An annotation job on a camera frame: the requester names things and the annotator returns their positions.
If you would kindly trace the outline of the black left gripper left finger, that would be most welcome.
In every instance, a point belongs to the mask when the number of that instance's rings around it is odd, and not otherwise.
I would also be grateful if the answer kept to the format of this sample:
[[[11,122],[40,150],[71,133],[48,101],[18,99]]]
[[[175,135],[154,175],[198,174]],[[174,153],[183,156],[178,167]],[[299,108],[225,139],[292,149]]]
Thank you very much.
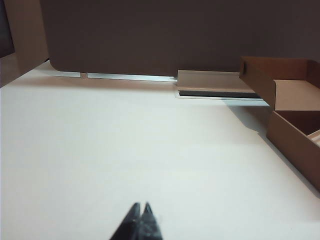
[[[110,240],[136,240],[138,235],[140,210],[140,203],[134,203]]]

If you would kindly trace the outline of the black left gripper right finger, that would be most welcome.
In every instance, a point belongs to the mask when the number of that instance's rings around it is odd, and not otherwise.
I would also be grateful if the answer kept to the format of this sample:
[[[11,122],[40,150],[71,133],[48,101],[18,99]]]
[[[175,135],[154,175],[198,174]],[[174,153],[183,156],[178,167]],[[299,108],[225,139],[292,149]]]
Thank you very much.
[[[151,205],[147,202],[139,222],[140,240],[162,240],[163,236]]]

